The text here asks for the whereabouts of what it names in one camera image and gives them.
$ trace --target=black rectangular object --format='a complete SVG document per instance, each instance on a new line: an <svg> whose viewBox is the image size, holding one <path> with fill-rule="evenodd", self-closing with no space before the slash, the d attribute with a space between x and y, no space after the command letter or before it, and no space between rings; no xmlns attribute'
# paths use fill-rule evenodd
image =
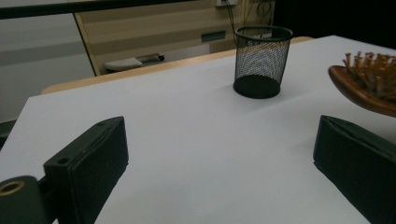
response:
<svg viewBox="0 0 396 224"><path fill-rule="evenodd" d="M396 223L396 146L351 122L321 116L314 164L371 223Z"/></svg>
<svg viewBox="0 0 396 224"><path fill-rule="evenodd" d="M150 5L189 1L196 0L100 0L31 5L21 7L0 7L0 20L89 12L123 7L143 7Z"/></svg>
<svg viewBox="0 0 396 224"><path fill-rule="evenodd" d="M107 119L44 163L60 223L94 223L128 164L123 117Z"/></svg>
<svg viewBox="0 0 396 224"><path fill-rule="evenodd" d="M217 32L201 35L202 42L224 39L224 38L225 38L225 31L217 31Z"/></svg>

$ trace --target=metal ring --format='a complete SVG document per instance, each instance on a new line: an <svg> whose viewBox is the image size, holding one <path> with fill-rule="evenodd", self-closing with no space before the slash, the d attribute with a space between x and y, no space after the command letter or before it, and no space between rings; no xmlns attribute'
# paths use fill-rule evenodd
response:
<svg viewBox="0 0 396 224"><path fill-rule="evenodd" d="M23 181L17 180L17 181L8 182L5 185L0 186L0 197L15 193L23 187L24 187Z"/></svg>

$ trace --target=wooden table edge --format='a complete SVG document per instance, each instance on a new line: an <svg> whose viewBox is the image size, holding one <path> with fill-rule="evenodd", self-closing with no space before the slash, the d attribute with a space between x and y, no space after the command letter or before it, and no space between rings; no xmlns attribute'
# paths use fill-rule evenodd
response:
<svg viewBox="0 0 396 224"><path fill-rule="evenodd" d="M294 37L291 40L291 44L303 42L303 41L310 40L310 39L313 39L313 38L310 36ZM131 70L122 71L122 72L113 73L113 74L104 75L104 76L99 76L99 77L83 78L80 80L51 85L51 86L47 87L46 89L44 89L41 92L41 94L47 94L47 93L52 93L52 92L56 92L56 91L66 91L66 90L71 90L74 88L90 86L90 85L94 85L94 84L99 84L99 83L103 83L103 82L121 79L121 78L135 77L135 76L140 76L140 75L144 75L144 74L148 74L148 73L159 72L159 71L163 71L163 70L167 70L167 69L171 69L171 68L176 68L176 67L180 67L180 66L186 66L186 65L191 65L191 64L195 64L195 63L207 62L210 60L233 56L233 55L235 55L235 53L236 53L236 49L230 49L230 50L226 50L226 51L222 51L222 52L206 54L203 56L193 57L193 58L189 58L189 59L183 59L183 60L169 62L169 63L155 64L155 65L148 66L148 67L131 69Z"/></svg>

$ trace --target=black mesh pencil holder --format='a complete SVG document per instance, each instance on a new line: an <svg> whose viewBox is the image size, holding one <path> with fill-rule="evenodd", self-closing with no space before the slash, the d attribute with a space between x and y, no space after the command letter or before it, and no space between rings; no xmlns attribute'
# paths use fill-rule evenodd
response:
<svg viewBox="0 0 396 224"><path fill-rule="evenodd" d="M278 95L293 32L261 25L239 28L235 35L235 91L256 99Z"/></svg>

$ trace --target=white table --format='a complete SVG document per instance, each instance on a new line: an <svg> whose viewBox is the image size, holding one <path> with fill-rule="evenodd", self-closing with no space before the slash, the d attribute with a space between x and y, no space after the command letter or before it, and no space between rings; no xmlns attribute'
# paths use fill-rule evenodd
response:
<svg viewBox="0 0 396 224"><path fill-rule="evenodd" d="M396 119L349 102L327 69L385 49L338 36L290 46L281 93L233 90L235 57L32 97L0 152L0 180L42 164L94 123L124 116L130 164L96 223L368 221L313 164L320 115L396 143Z"/></svg>

